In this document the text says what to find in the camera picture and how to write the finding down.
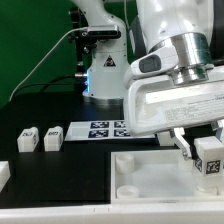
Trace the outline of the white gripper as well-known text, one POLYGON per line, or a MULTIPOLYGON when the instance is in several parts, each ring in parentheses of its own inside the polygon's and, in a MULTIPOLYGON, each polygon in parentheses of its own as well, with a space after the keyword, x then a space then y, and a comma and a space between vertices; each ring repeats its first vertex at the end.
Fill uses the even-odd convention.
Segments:
POLYGON ((186 127, 214 121, 212 130, 224 142, 224 80, 177 87, 167 75, 141 79, 129 87, 123 108, 131 136, 172 129, 170 137, 185 160, 192 159, 190 145, 184 139, 186 127))

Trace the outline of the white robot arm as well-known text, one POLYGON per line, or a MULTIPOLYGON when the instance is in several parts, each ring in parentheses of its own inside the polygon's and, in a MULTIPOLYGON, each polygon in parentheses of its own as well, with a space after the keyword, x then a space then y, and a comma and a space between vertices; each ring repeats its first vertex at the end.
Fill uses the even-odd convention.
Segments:
POLYGON ((105 11, 103 0, 72 0, 94 39, 84 99, 123 102, 132 136, 168 132, 187 159, 188 127, 224 120, 224 66, 212 62, 214 0, 136 0, 137 27, 105 11))

